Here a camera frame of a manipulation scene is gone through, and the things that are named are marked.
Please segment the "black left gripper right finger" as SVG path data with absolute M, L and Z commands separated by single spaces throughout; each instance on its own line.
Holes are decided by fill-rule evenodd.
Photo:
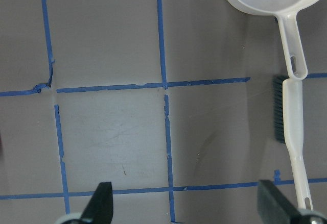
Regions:
M 257 211 L 263 223 L 305 223 L 300 211 L 279 191 L 270 180 L 259 180 Z

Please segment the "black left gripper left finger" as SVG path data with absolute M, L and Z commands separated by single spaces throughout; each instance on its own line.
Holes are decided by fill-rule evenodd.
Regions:
M 81 214 L 81 223 L 110 224 L 113 219 L 111 182 L 100 183 Z

